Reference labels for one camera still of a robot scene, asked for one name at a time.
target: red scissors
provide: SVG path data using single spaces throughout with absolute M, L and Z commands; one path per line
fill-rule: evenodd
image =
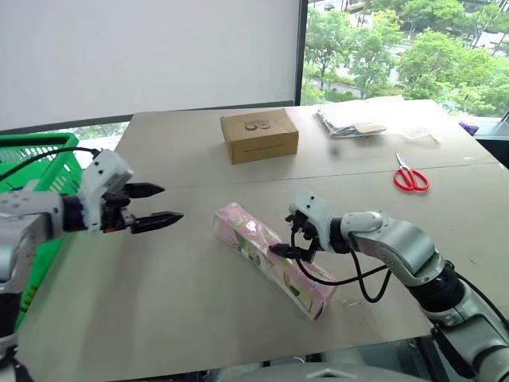
M 399 162 L 399 169 L 394 173 L 393 181 L 396 187 L 403 191 L 425 192 L 429 188 L 428 179 L 419 171 L 411 169 L 396 153 Z

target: green plastic basket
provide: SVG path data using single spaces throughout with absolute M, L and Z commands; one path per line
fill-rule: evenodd
M 5 173 L 34 155 L 62 147 L 74 147 L 77 144 L 78 139 L 73 134 L 0 135 L 0 173 Z M 55 191 L 74 195 L 80 187 L 81 174 L 82 169 L 73 153 L 48 156 L 0 182 L 0 193 L 26 187 L 32 191 Z M 64 237 L 37 248 L 29 283 L 21 298 L 16 327 L 23 321 L 63 241 Z

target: table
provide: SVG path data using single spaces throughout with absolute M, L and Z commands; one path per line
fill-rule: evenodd
M 393 138 L 372 146 L 342 141 L 344 156 L 333 162 L 318 146 L 324 139 L 313 127 L 313 109 L 290 108 L 293 119 L 302 117 L 297 156 L 231 166 L 218 138 L 219 116 L 242 112 L 248 111 L 134 117 L 119 153 L 138 180 L 167 190 L 135 201 L 132 211 L 174 210 L 185 218 L 137 236 L 74 235 L 21 331 L 20 358 L 36 380 L 157 376 L 428 333 L 417 303 L 394 278 L 374 305 L 362 299 L 357 284 L 340 287 L 328 313 L 310 322 L 215 239 L 213 213 L 231 201 L 288 238 L 283 218 L 301 187 L 327 199 L 338 216 L 381 209 L 413 221 L 508 312 L 509 173 L 459 127 L 448 126 L 438 148 Z M 395 150 L 424 169 L 432 185 L 427 195 L 393 186 Z M 361 257 L 363 269 L 379 265 Z M 347 255 L 320 254 L 317 262 L 338 279 L 353 274 Z M 378 288 L 382 277 L 371 278 L 368 290 Z

